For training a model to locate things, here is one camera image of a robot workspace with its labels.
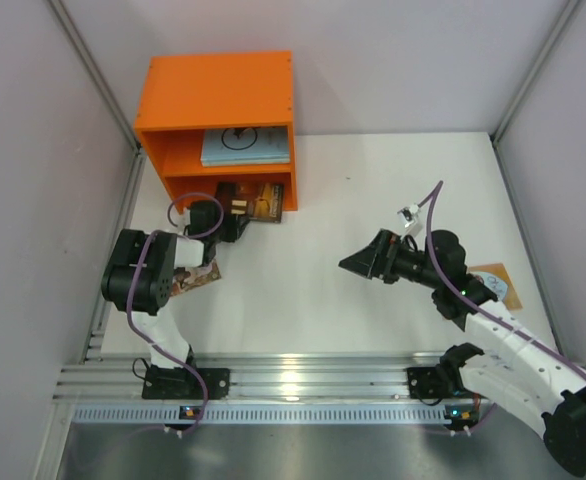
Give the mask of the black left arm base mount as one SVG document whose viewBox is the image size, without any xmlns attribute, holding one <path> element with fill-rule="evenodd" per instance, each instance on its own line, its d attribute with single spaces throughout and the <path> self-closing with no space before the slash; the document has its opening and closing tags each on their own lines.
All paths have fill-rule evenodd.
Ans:
<svg viewBox="0 0 586 480">
<path fill-rule="evenodd" d="M 198 368 L 209 400 L 228 395 L 230 370 L 227 368 Z M 145 400 L 203 400 L 204 393 L 196 377 L 183 368 L 164 369 L 152 365 L 144 377 L 142 398 Z"/>
</svg>

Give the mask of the pink illustrated fairy-tale book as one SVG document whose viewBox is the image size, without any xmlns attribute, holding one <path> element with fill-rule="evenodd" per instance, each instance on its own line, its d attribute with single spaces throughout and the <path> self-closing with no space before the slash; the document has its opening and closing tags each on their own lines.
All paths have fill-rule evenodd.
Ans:
<svg viewBox="0 0 586 480">
<path fill-rule="evenodd" d="M 201 267 L 179 267 L 174 270 L 171 297 L 184 294 L 221 279 L 216 260 Z"/>
</svg>

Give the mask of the orange illustrated book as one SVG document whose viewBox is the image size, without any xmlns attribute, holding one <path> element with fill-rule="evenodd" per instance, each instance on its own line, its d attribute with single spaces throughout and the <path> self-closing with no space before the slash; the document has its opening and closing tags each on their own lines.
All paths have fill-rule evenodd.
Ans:
<svg viewBox="0 0 586 480">
<path fill-rule="evenodd" d="M 509 311 L 522 310 L 523 305 L 503 263 L 472 266 L 468 271 L 495 293 Z"/>
</svg>

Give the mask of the light blue cat book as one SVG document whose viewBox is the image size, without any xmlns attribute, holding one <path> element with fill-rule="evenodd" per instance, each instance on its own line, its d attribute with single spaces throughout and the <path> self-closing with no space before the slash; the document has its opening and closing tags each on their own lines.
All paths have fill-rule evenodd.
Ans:
<svg viewBox="0 0 586 480">
<path fill-rule="evenodd" d="M 207 130 L 201 163 L 205 167 L 288 164 L 285 127 L 231 127 Z"/>
</svg>

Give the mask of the dark brown sunset book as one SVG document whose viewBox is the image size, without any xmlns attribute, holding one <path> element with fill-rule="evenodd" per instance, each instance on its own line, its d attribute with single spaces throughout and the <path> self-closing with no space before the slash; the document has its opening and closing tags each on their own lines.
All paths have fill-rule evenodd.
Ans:
<svg viewBox="0 0 586 480">
<path fill-rule="evenodd" d="M 284 185 L 271 182 L 221 182 L 215 197 L 227 214 L 248 216 L 252 221 L 280 223 Z"/>
</svg>

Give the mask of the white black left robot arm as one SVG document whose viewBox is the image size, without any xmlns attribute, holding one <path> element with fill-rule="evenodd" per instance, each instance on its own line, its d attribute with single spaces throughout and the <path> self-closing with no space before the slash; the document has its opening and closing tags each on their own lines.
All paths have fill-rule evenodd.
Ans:
<svg viewBox="0 0 586 480">
<path fill-rule="evenodd" d="M 170 373 L 195 368 L 190 343 L 167 306 L 196 281 L 218 272 L 217 246 L 237 241 L 250 222 L 244 201 L 223 203 L 197 196 L 187 222 L 173 231 L 123 229 L 107 261 L 101 293 L 126 314 L 129 328 L 148 346 L 151 365 Z"/>
</svg>

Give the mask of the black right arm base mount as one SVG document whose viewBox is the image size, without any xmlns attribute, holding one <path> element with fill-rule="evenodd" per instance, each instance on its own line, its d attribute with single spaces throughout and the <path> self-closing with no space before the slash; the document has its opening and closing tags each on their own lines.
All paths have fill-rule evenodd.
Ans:
<svg viewBox="0 0 586 480">
<path fill-rule="evenodd" d="M 474 396 L 463 387 L 458 374 L 440 366 L 410 367 L 406 375 L 410 398 L 429 406 L 444 400 L 471 399 Z"/>
</svg>

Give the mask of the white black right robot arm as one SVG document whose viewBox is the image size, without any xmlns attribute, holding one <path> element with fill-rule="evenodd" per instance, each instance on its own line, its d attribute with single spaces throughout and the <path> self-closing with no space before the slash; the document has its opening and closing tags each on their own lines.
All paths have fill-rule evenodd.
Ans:
<svg viewBox="0 0 586 480">
<path fill-rule="evenodd" d="M 465 335 L 437 364 L 407 371 L 409 395 L 434 406 L 474 394 L 531 428 L 569 474 L 586 475 L 586 371 L 572 370 L 536 347 L 532 335 L 482 281 L 468 271 L 458 237 L 437 230 L 431 244 L 382 229 L 340 268 L 394 284 L 431 289 L 437 311 Z"/>
</svg>

